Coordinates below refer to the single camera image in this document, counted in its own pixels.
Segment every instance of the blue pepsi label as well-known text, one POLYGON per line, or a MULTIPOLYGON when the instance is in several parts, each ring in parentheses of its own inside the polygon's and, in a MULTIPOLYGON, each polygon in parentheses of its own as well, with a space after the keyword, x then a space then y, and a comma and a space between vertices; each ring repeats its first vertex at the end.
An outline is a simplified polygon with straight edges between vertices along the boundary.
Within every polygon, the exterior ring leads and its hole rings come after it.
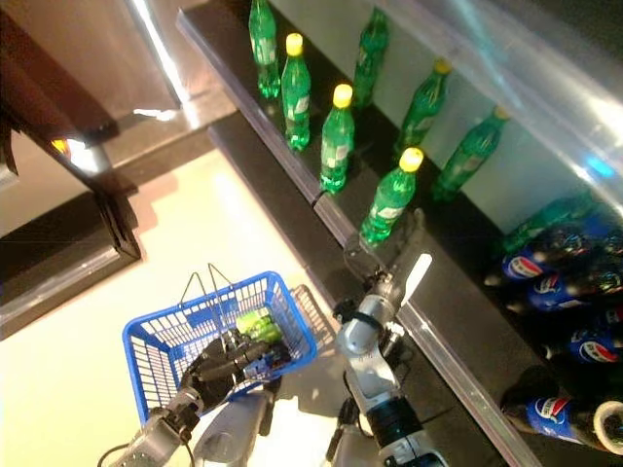
POLYGON ((582 221, 582 231, 589 238, 604 238, 612 229, 612 224, 600 214, 593 214, 582 221))
POLYGON ((541 311, 557 311, 585 305, 570 295, 559 274, 552 274, 537 281, 528 289, 528 300, 541 311))
POLYGON ((571 336, 568 349, 576 360, 582 363, 615 363, 619 361, 620 350, 616 348, 608 330, 576 331, 571 336))
POLYGON ((528 422, 538 433, 573 443, 580 443, 571 430, 569 399, 551 397, 528 402, 528 422))
POLYGON ((532 279, 552 271, 534 259, 534 253, 528 246, 514 255, 505 256, 502 260, 502 270, 506 277, 512 280, 532 279))

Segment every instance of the sprite bottle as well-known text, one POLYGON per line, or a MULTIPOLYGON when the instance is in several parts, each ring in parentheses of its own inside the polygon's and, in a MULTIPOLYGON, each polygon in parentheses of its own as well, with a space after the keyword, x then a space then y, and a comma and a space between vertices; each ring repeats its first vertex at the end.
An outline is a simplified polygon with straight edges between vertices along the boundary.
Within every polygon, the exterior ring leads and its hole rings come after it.
POLYGON ((352 88, 338 85, 333 92, 333 109, 322 127, 320 185, 339 192, 347 181, 348 153, 354 145, 354 120, 350 114, 352 88))
POLYGON ((381 180, 368 217, 361 226, 361 236, 368 243, 385 240, 391 234, 391 228, 416 193, 416 170, 423 157, 420 149, 407 148, 399 166, 381 180))
POLYGON ((257 86, 264 97, 279 95, 279 65, 276 58, 275 18, 268 0, 253 0, 249 34, 257 65, 257 86))
POLYGON ((372 91, 383 64, 388 40, 387 18, 381 10, 375 8, 359 39, 359 58, 355 65, 352 84, 353 105, 357 109, 367 107, 372 102, 372 91))
POLYGON ((452 71, 450 63, 443 58, 435 60, 432 73, 416 90, 409 111, 394 145, 397 156, 411 146, 418 146, 432 126, 435 115, 446 100, 446 81, 452 71))
POLYGON ((497 247, 496 253, 512 253, 536 238, 545 229, 580 219, 586 216, 593 207, 595 207, 595 202, 590 190, 583 191, 574 197, 555 199, 509 233, 497 247))
POLYGON ((486 120, 467 132, 432 188, 436 201, 453 199, 460 187, 494 153, 508 119, 501 107, 495 107, 486 120))
POLYGON ((292 149, 303 150, 310 142, 310 88, 312 78, 303 60, 303 36, 288 34, 288 59, 281 76, 285 137, 292 149))

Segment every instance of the yellow bottle cap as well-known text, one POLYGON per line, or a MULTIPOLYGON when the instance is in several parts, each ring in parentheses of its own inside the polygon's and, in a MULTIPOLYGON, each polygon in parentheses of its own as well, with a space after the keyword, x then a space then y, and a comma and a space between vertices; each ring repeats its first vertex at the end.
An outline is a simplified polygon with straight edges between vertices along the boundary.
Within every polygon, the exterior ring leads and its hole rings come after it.
POLYGON ((499 105, 496 105, 496 107, 494 108, 494 115, 500 120, 510 120, 510 115, 508 115, 506 111, 499 105))
POLYGON ((297 56, 303 53, 303 36, 296 32, 288 34, 285 38, 285 51, 290 56, 297 56))
POLYGON ((333 91, 333 105, 338 109, 346 109, 350 106, 352 88, 349 85, 337 85, 333 91))
POLYGON ((400 157, 400 168, 405 172, 415 172, 420 168, 424 153, 419 148, 407 148, 400 157))
POLYGON ((442 75, 447 75, 452 71, 452 63, 450 63, 445 58, 437 58, 435 60, 435 64, 432 67, 437 73, 441 73, 442 75))

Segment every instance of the green object in basket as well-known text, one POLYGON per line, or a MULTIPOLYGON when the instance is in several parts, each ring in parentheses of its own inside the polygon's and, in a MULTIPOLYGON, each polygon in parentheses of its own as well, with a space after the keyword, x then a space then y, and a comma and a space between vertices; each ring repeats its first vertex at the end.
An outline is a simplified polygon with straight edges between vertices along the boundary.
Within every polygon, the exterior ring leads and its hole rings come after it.
POLYGON ((269 317, 270 314, 267 308, 254 309, 244 314, 240 318, 236 319, 236 327, 241 334, 248 334, 248 331, 264 317, 269 317))
POLYGON ((255 309, 241 316, 236 320, 236 327, 254 341, 275 343, 282 338, 281 330, 266 308, 255 309))

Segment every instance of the tiled floor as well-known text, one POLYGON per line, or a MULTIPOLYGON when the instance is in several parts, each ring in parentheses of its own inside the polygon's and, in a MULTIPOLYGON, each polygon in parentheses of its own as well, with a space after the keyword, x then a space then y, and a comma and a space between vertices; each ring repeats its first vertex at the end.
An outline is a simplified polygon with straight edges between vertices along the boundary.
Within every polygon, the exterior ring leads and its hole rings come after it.
MULTIPOLYGON (((205 272, 207 262, 232 279, 275 270, 290 287, 308 284, 327 311, 218 151, 143 185, 130 201, 143 261, 0 343, 3 466, 92 466, 129 441, 138 417, 122 330, 131 318, 177 303, 191 272, 205 272)), ((258 439, 249 465, 320 465, 344 398, 331 353, 284 382, 290 399, 277 402, 272 434, 258 439)), ((183 449, 169 465, 188 465, 183 449)))

